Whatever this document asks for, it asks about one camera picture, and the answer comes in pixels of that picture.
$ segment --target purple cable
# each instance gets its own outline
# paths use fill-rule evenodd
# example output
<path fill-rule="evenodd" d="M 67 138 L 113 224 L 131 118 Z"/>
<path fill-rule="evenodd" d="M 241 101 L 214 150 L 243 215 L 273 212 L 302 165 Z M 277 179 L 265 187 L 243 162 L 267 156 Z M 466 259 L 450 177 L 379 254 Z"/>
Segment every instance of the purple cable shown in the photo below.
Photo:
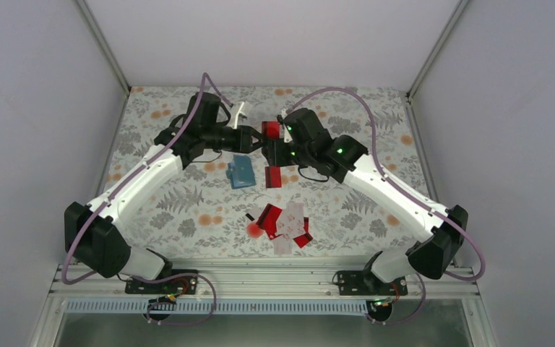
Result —
<path fill-rule="evenodd" d="M 213 304 L 212 304 L 212 307 L 210 308 L 210 312 L 207 313 L 207 315 L 205 317 L 203 317 L 202 319 L 197 320 L 195 322 L 187 322 L 187 323 L 162 322 L 160 320 L 153 320 L 152 318 L 150 318 L 150 311 L 152 311 L 154 308 L 156 308 L 160 305 L 166 305 L 166 304 L 172 304 L 172 303 L 170 303 L 170 302 L 155 302 L 154 304 L 151 304 L 147 308 L 147 312 L 145 314 L 145 317 L 147 318 L 148 322 L 156 322 L 158 325 L 175 325 L 175 326 L 179 326 L 179 327 L 185 327 L 185 326 L 190 326 L 190 325 L 201 324 L 201 323 L 205 322 L 206 320 L 208 320 L 214 314 L 214 311 L 216 310 L 217 301 L 218 301 L 218 296 L 216 295 L 216 288 L 214 288 L 214 285 L 210 282 L 210 280 L 208 280 L 203 275 L 200 275 L 198 273 L 179 273 L 177 275 L 169 276 L 167 278 L 161 278 L 160 280 L 146 280 L 145 278 L 141 278 L 141 277 L 137 277 L 137 276 L 132 276 L 132 277 L 134 279 L 140 280 L 144 283 L 156 284 L 156 283 L 168 282 L 170 280 L 175 280 L 176 278 L 185 277 L 185 276 L 197 276 L 198 278 L 201 278 L 202 280 L 207 282 L 207 284 L 210 286 L 210 288 L 212 289 L 212 295 L 213 295 Z"/>
<path fill-rule="evenodd" d="M 399 325 L 399 324 L 407 323 L 412 319 L 416 318 L 420 314 L 420 312 L 422 312 L 422 307 L 424 306 L 424 302 L 426 301 L 426 286 L 424 285 L 424 281 L 422 280 L 422 277 L 418 273 L 416 273 L 416 276 L 418 276 L 418 279 L 420 280 L 420 284 L 422 285 L 422 298 L 420 299 L 420 304 L 418 304 L 418 307 L 416 307 L 416 310 L 406 318 L 403 318 L 402 320 L 398 320 L 395 322 L 380 322 L 379 324 Z M 368 313 L 365 314 L 365 317 L 367 317 L 368 320 L 371 320 L 372 324 L 375 324 L 376 320 L 371 318 L 371 316 Z"/>
<path fill-rule="evenodd" d="M 316 96 L 318 94 L 321 94 L 321 93 L 325 93 L 325 92 L 342 92 L 342 93 L 349 94 L 350 96 L 352 96 L 356 100 L 358 100 L 358 102 L 361 103 L 361 105 L 363 105 L 363 107 L 365 108 L 365 111 L 367 111 L 367 115 L 369 116 L 369 122 L 371 123 L 371 136 L 372 136 L 372 138 L 371 138 L 371 154 L 372 154 L 372 157 L 373 157 L 373 160 L 374 160 L 374 163 L 375 163 L 375 167 L 378 170 L 378 172 L 384 177 L 384 179 L 393 188 L 395 188 L 403 196 L 407 197 L 409 200 L 411 200 L 416 205 L 422 207 L 427 212 L 431 213 L 431 211 L 432 211 L 433 215 L 442 219 L 444 222 L 450 224 L 451 227 L 456 229 L 456 231 L 458 231 L 459 234 L 461 234 L 467 241 L 469 241 L 469 243 L 471 244 L 473 249 L 478 254 L 478 257 L 480 257 L 480 271 L 477 274 L 475 274 L 471 277 L 463 277 L 461 275 L 457 275 L 457 274 L 452 273 L 450 271 L 446 271 L 445 273 L 448 274 L 448 276 L 451 276 L 451 277 L 456 278 L 458 280 L 475 281 L 475 280 L 478 280 L 479 278 L 481 278 L 483 276 L 483 274 L 486 272 L 486 259 L 484 259 L 484 255 L 482 254 L 482 251 L 479 249 L 478 245 L 474 242 L 474 240 L 469 235 L 467 235 L 467 233 L 463 230 L 463 228 L 461 228 L 458 224 L 453 222 L 447 216 L 442 215 L 441 213 L 433 210 L 427 204 L 425 204 L 424 202 L 416 199 L 416 197 L 414 197 L 412 194 L 410 194 L 409 192 L 407 192 L 403 188 L 401 188 L 401 186 L 399 186 L 397 184 L 397 182 L 393 181 L 388 175 L 386 175 L 384 169 L 382 169 L 382 165 L 379 163 L 379 160 L 377 159 L 377 145 L 376 145 L 377 131 L 376 131 L 376 126 L 375 126 L 375 118 L 373 116 L 373 113 L 371 112 L 371 109 L 369 108 L 369 105 L 367 105 L 367 103 L 365 102 L 365 100 L 363 100 L 363 98 L 358 96 L 358 94 L 356 94 L 355 92 L 353 92 L 351 90 L 347 90 L 345 88 L 338 88 L 338 87 L 323 88 L 323 89 L 320 89 L 320 90 L 316 90 L 315 92 L 313 92 L 313 93 L 307 95 L 306 97 L 300 99 L 299 101 L 297 101 L 294 105 L 292 105 L 286 111 L 286 113 L 292 112 L 295 108 L 299 107 L 302 103 L 304 103 L 308 99 L 313 98 L 314 96 Z"/>
<path fill-rule="evenodd" d="M 201 79 L 201 85 L 199 86 L 199 93 L 203 93 L 205 91 L 205 80 L 206 79 L 208 81 L 210 81 L 210 84 L 212 85 L 212 87 L 214 88 L 216 93 L 227 104 L 230 104 L 230 101 L 228 101 L 227 98 L 222 96 L 222 94 L 218 91 L 218 89 L 216 88 L 216 86 L 214 85 L 212 80 L 210 79 L 210 76 L 206 72 L 203 73 L 203 78 Z M 190 112 L 190 117 L 186 118 L 186 121 L 184 122 L 184 124 L 182 124 L 182 127 L 180 128 L 180 130 L 178 131 L 176 136 L 174 136 L 173 139 L 171 139 L 171 141 L 169 141 L 169 143 L 162 150 L 158 151 L 158 153 L 156 153 L 154 156 L 152 156 L 150 159 L 148 159 L 147 162 L 146 162 L 147 165 L 150 165 L 150 164 L 154 163 L 161 155 L 163 155 L 166 151 L 171 149 L 171 146 L 182 136 L 182 134 L 184 133 L 184 130 L 186 130 L 186 128 L 188 127 L 188 124 L 190 124 L 190 121 L 192 120 L 192 117 L 194 117 L 196 115 L 197 109 L 199 108 L 200 103 L 201 103 L 201 98 L 197 98 L 197 100 L 194 102 L 194 105 L 192 106 L 192 110 Z M 133 171 L 130 175 L 125 177 L 113 189 L 113 191 L 108 195 L 108 201 L 110 202 L 111 200 L 113 200 L 116 197 L 116 195 L 118 195 L 118 193 L 132 179 L 134 179 L 140 172 L 144 171 L 146 169 L 146 167 L 147 166 L 142 165 L 139 168 L 137 168 L 135 171 Z M 101 205 L 99 205 L 99 207 L 97 207 L 95 212 L 93 212 L 92 215 L 90 215 L 90 217 L 86 220 L 86 223 L 84 223 L 84 225 L 82 225 L 81 229 L 77 232 L 77 235 L 75 236 L 75 239 L 73 240 L 71 246 L 69 247 L 69 251 L 67 252 L 67 255 L 66 255 L 66 258 L 65 258 L 65 263 L 63 264 L 63 270 L 61 271 L 61 280 L 63 281 L 63 283 L 65 283 L 67 285 L 75 284 L 75 283 L 78 283 L 81 280 L 84 280 L 84 279 L 86 279 L 86 278 L 88 278 L 88 277 L 97 273 L 96 271 L 90 271 L 88 273 L 85 273 L 84 275 L 81 275 L 78 278 L 73 279 L 73 280 L 69 280 L 66 277 L 66 274 L 69 271 L 69 263 L 71 262 L 71 260 L 73 258 L 73 254 L 75 253 L 75 249 L 77 248 L 77 245 L 79 244 L 80 240 L 82 240 L 82 237 L 84 236 L 84 234 L 86 233 L 86 231 L 90 227 L 90 224 L 93 223 L 95 218 L 97 218 L 97 216 L 101 213 L 101 211 L 103 211 L 103 209 L 108 205 L 109 202 L 102 202 Z"/>

